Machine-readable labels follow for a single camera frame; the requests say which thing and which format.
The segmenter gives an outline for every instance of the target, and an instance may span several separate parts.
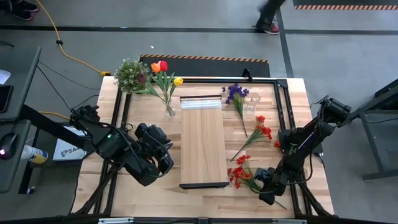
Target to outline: black mat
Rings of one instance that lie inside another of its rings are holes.
[[[148,66],[165,60],[169,71],[180,77],[241,77],[245,68],[252,77],[270,77],[268,61],[254,58],[144,54],[140,60]]]
[[[293,0],[296,9],[397,10],[396,0]]]

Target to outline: white paper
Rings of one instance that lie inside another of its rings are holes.
[[[11,76],[11,73],[0,69],[0,84],[3,85],[7,79]]]
[[[64,126],[64,128],[69,131],[79,135],[85,136],[86,134],[83,131],[79,131],[76,128]],[[82,159],[87,154],[86,151],[79,149],[76,146],[73,146],[61,139],[57,140],[57,145],[55,146],[54,161],[68,161],[68,160],[79,160]]]

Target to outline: yellow cable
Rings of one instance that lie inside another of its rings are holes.
[[[55,115],[55,116],[58,116],[58,117],[63,118],[63,119],[70,120],[70,118],[68,118],[67,116],[64,116],[64,115],[62,115],[62,114],[58,114],[58,113],[56,113],[56,112],[39,111],[39,113],[41,113],[41,114],[51,114],[51,115]]]
[[[36,1],[37,1],[37,3],[40,5],[40,7],[44,10],[44,12],[46,13],[47,17],[50,19],[50,22],[51,22],[52,26],[53,26],[54,29],[55,29],[55,33],[57,34],[57,39],[58,39],[58,40],[61,40],[60,34],[58,33],[57,27],[55,26],[54,21],[52,20],[52,18],[51,18],[51,16],[50,16],[49,12],[47,12],[47,10],[44,8],[44,6],[42,5],[42,3],[40,3],[39,0],[36,0]],[[105,75],[111,75],[111,72],[102,72],[102,71],[99,71],[99,70],[96,69],[95,67],[89,65],[87,62],[84,62],[84,61],[82,61],[82,60],[79,60],[79,59],[77,59],[77,58],[74,58],[74,57],[72,57],[72,56],[69,56],[67,53],[65,53],[65,51],[63,50],[61,44],[58,44],[58,46],[60,47],[62,53],[63,53],[66,57],[68,57],[68,58],[70,58],[70,59],[72,59],[72,60],[74,60],[74,61],[76,61],[76,62],[80,62],[80,63],[82,63],[83,65],[86,65],[86,66],[90,67],[90,68],[93,69],[94,71],[98,72],[102,77],[104,77]]]

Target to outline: green plant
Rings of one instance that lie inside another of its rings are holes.
[[[150,81],[150,71],[146,64],[127,58],[116,69],[114,79],[124,93],[131,94],[145,90],[146,82]]]

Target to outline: wooden cutting board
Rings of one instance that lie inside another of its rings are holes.
[[[228,186],[221,96],[182,98],[181,102],[180,187]]]

